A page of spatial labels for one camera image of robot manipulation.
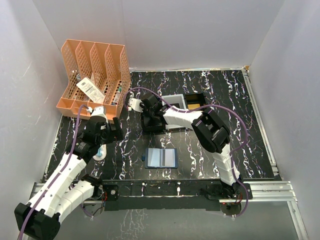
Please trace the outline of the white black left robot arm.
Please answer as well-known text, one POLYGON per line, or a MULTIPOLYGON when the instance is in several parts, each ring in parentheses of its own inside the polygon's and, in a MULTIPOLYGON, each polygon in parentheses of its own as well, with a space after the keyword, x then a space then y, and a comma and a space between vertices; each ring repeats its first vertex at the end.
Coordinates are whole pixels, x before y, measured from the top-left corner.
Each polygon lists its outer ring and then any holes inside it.
POLYGON ((74 209, 89 198, 97 200, 103 195, 102 181, 97 177, 87 174, 75 186, 72 183, 91 159, 101 161, 107 156, 107 145, 121 141, 123 131, 118 118, 109 123, 104 106, 91 108, 82 104, 80 108, 90 113, 85 129, 75 129, 72 143, 46 183, 26 204, 19 203, 14 210, 19 240, 24 235, 36 240, 54 239, 74 209))

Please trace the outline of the blue card holder wallet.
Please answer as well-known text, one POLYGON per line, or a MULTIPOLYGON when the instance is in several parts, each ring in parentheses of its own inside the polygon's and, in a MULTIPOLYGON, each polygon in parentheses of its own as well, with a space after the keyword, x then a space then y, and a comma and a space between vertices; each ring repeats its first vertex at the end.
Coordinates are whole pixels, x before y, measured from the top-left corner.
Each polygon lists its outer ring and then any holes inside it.
POLYGON ((178 153, 176 148, 147 148, 141 160, 146 169, 176 169, 178 153))

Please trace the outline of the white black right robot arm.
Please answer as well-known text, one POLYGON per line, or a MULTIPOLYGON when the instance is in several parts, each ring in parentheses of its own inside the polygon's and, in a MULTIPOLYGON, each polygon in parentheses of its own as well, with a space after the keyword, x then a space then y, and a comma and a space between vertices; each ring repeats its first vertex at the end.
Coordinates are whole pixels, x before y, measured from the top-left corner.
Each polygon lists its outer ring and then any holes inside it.
POLYGON ((160 132, 171 125, 193 130, 200 145, 212 153, 223 194, 233 199, 241 192, 241 176, 231 160, 230 130, 211 107, 203 110, 181 109, 165 103, 152 93, 142 100, 130 98, 129 108, 139 112, 144 132, 160 132))

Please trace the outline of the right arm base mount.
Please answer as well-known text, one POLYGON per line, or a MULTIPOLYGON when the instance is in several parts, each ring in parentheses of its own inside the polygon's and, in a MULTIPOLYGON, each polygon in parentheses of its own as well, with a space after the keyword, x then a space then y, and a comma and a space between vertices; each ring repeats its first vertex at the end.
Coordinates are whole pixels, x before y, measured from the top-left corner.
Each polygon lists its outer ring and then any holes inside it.
POLYGON ((235 193, 227 193, 227 190, 219 183, 217 184, 207 184, 205 187, 202 187, 197 193, 197 196, 204 196, 209 200, 239 200, 242 197, 242 200, 245 200, 246 192, 245 189, 240 186, 235 193))

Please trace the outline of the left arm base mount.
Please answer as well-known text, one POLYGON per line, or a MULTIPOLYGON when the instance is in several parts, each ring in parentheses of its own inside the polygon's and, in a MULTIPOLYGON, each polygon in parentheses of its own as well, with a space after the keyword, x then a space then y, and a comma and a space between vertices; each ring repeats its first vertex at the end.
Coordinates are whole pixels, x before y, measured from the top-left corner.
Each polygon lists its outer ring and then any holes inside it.
POLYGON ((117 201, 119 198, 119 186, 116 184, 90 184, 93 187, 93 193, 85 197, 84 201, 117 201))

